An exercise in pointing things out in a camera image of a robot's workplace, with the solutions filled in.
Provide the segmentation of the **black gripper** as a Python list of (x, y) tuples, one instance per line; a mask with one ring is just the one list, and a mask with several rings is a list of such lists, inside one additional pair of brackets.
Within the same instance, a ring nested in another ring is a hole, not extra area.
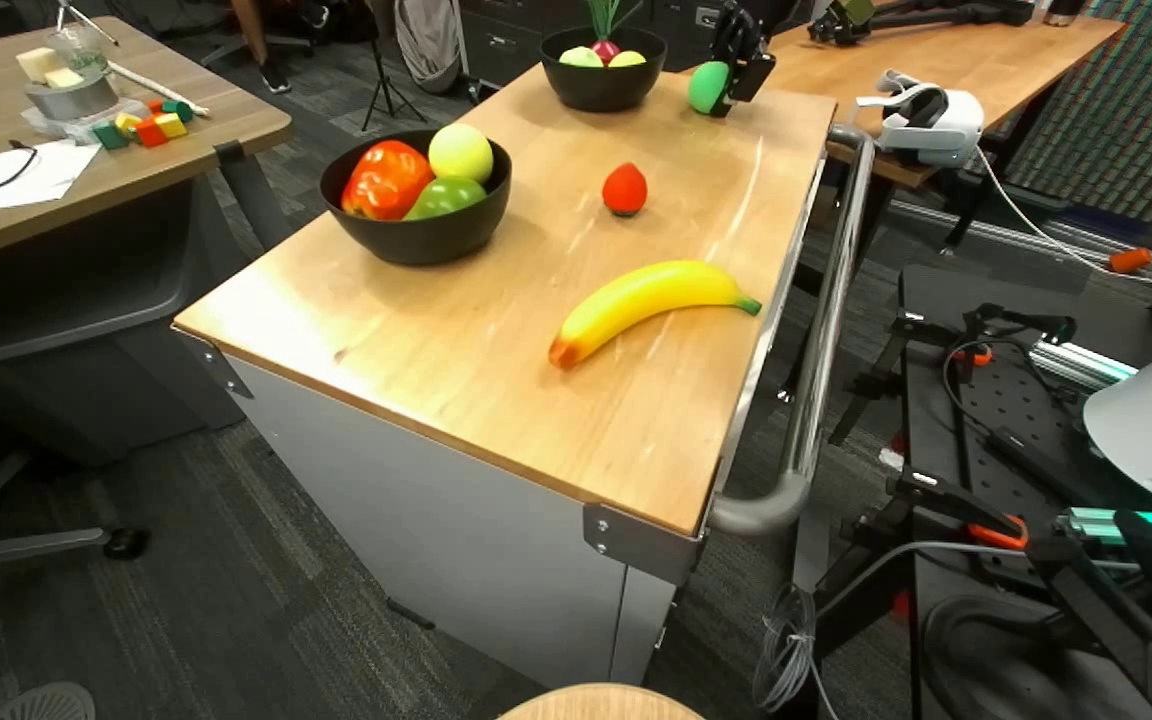
[(751, 99), (776, 67), (776, 57), (763, 42), (763, 25), (740, 0), (722, 7), (713, 57), (733, 62), (733, 99)]

